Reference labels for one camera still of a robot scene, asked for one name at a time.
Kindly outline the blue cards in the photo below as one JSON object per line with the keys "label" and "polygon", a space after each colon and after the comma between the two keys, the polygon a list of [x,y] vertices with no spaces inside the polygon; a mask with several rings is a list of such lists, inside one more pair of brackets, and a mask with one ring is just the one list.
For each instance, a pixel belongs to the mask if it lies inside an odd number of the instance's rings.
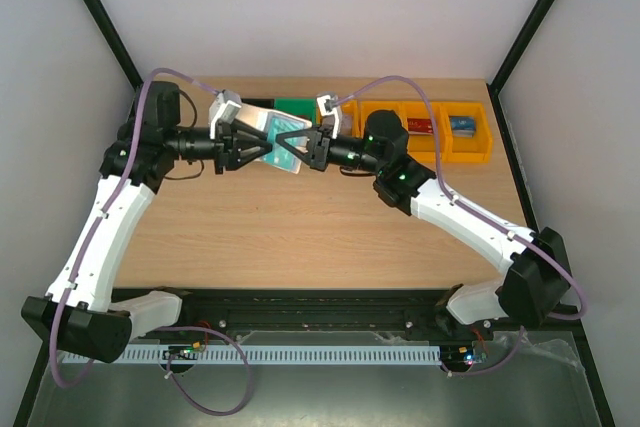
{"label": "blue cards", "polygon": [[272,150],[259,158],[259,161],[291,174],[298,174],[301,160],[291,152],[291,149],[302,149],[306,143],[304,137],[290,137],[286,139],[289,149],[276,142],[276,137],[282,133],[289,133],[310,128],[312,123],[304,118],[292,116],[279,111],[272,111],[264,115],[263,131],[267,134],[267,141]]}

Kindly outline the beige leather card holder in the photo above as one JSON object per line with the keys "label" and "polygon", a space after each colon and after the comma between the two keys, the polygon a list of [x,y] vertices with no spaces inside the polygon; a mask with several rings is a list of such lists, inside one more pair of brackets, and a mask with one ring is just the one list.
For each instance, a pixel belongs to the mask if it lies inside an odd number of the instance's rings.
{"label": "beige leather card holder", "polygon": [[243,104],[236,119],[267,134],[267,141],[272,145],[272,150],[260,157],[259,162],[288,173],[299,173],[301,161],[287,149],[279,146],[276,136],[310,128],[312,123],[309,120],[246,103]]}

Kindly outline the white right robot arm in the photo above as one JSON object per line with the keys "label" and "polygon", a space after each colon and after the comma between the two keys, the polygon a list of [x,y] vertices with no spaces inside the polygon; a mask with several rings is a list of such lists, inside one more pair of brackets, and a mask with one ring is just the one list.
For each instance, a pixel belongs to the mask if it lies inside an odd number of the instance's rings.
{"label": "white right robot arm", "polygon": [[277,135],[277,144],[310,168],[328,165],[371,173],[373,188],[389,207],[429,222],[485,258],[498,278],[460,285],[445,298],[436,326],[455,339],[471,324],[510,318],[537,328],[553,316],[569,290],[562,237],[550,228],[535,232],[510,223],[448,188],[441,177],[408,153],[409,134],[391,110],[376,110],[360,138],[316,126]]}

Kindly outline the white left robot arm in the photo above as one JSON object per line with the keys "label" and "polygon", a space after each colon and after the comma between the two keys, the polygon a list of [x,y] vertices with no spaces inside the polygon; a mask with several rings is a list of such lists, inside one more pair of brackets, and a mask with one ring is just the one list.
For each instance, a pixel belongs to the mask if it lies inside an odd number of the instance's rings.
{"label": "white left robot arm", "polygon": [[42,297],[26,299],[21,316],[49,347],[110,363],[129,342],[174,325],[181,294],[153,290],[112,299],[118,270],[138,222],[176,161],[205,161],[218,174],[236,171],[272,149],[265,110],[235,93],[219,93],[205,127],[181,124],[184,94],[169,81],[140,88],[132,112],[106,150],[89,217],[60,274]]}

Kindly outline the red card in bin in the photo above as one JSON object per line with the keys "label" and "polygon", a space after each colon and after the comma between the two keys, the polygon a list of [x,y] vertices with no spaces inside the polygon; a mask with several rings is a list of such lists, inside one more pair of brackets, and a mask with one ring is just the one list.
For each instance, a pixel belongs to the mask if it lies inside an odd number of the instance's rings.
{"label": "red card in bin", "polygon": [[410,135],[434,135],[433,124],[430,118],[408,118],[407,128]]}

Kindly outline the blue card in bin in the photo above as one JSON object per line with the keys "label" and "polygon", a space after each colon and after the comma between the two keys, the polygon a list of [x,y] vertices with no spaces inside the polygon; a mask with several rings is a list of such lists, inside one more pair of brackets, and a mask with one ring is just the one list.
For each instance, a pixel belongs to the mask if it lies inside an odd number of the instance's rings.
{"label": "blue card in bin", "polygon": [[473,138],[476,133],[476,120],[471,116],[450,116],[450,130],[453,137]]}

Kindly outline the green storage bin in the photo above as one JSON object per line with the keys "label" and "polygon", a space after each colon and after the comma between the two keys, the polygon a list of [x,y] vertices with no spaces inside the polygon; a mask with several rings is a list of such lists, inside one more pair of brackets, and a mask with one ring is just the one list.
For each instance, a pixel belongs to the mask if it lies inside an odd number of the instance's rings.
{"label": "green storage bin", "polygon": [[276,98],[274,109],[311,123],[316,122],[316,101],[311,98]]}

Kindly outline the black storage bin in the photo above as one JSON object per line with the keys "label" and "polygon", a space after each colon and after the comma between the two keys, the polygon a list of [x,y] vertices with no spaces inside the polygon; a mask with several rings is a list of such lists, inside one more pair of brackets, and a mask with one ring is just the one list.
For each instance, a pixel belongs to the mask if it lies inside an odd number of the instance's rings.
{"label": "black storage bin", "polygon": [[275,100],[268,98],[243,98],[243,103],[263,109],[273,109],[275,106]]}

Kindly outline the yellow storage bin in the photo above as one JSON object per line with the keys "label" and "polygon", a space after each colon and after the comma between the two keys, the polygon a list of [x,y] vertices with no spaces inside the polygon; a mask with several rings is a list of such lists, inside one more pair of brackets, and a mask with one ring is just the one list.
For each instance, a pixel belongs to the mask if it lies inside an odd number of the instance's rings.
{"label": "yellow storage bin", "polygon": [[[339,133],[345,136],[359,135],[358,103],[355,100],[349,101],[341,106],[342,120]],[[323,117],[320,110],[316,111],[316,123],[320,125],[332,125],[332,116]]]}
{"label": "yellow storage bin", "polygon": [[403,118],[403,108],[399,101],[389,100],[361,100],[359,102],[360,120],[365,122],[370,114],[378,110],[394,112],[400,119]]}
{"label": "yellow storage bin", "polygon": [[[406,117],[406,129],[409,132],[408,152],[421,163],[434,162],[436,159],[436,143],[433,120],[422,101],[402,101]],[[444,111],[441,102],[432,102],[431,107],[436,118],[439,132],[439,154],[442,161],[446,157],[449,138],[444,130]]]}
{"label": "yellow storage bin", "polygon": [[451,163],[488,163],[493,137],[485,109],[476,102],[444,102],[445,128],[450,136],[446,159]]}

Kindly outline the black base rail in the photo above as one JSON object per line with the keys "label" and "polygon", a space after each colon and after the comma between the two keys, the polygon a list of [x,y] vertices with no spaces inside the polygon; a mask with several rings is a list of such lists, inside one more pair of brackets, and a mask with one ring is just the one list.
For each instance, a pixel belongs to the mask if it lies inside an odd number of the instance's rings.
{"label": "black base rail", "polygon": [[518,330],[510,320],[456,324],[442,289],[251,290],[186,288],[179,325],[208,326],[231,337],[266,332],[390,332],[410,341],[454,344]]}

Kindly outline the black frame post left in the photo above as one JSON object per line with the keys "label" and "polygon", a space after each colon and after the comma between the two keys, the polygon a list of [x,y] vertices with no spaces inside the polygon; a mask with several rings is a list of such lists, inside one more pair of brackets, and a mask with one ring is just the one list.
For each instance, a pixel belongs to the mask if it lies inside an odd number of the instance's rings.
{"label": "black frame post left", "polygon": [[143,79],[102,0],[82,1],[131,87],[140,87]]}

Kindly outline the black frame post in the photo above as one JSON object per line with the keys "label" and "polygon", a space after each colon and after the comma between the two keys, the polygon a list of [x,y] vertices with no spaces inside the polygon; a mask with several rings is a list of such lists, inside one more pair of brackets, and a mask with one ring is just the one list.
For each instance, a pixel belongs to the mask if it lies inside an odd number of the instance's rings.
{"label": "black frame post", "polygon": [[82,1],[131,87],[140,87],[143,79],[102,0]]}
{"label": "black frame post", "polygon": [[492,94],[498,95],[505,87],[555,1],[536,0],[496,75],[489,84],[489,91]]}

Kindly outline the black frame post right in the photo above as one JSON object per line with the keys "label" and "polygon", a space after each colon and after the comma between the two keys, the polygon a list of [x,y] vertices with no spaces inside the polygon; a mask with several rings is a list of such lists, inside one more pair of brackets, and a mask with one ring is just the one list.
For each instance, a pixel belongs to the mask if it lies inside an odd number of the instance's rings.
{"label": "black frame post right", "polygon": [[489,84],[489,91],[492,94],[498,95],[505,87],[555,1],[536,0],[496,75]]}

